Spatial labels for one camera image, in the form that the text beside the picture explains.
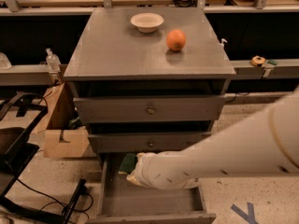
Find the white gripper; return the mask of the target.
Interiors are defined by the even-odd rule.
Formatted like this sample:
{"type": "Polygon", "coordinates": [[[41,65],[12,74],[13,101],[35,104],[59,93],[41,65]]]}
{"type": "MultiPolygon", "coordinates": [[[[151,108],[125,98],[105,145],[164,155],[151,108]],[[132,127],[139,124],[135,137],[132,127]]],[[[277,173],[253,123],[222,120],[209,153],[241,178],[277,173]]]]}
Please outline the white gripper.
{"type": "Polygon", "coordinates": [[[171,189],[174,181],[164,168],[165,157],[151,152],[140,152],[136,156],[135,175],[126,176],[129,182],[147,188],[171,189]]]}

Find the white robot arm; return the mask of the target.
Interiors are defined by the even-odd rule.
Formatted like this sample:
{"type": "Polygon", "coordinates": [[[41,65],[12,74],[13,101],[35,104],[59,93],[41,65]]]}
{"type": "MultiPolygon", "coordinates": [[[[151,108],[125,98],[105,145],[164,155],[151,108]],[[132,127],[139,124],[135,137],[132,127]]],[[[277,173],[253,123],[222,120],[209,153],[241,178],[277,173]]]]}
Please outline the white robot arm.
{"type": "Polygon", "coordinates": [[[181,151],[140,153],[127,176],[156,189],[192,189],[202,178],[299,174],[299,91],[181,151]]]}

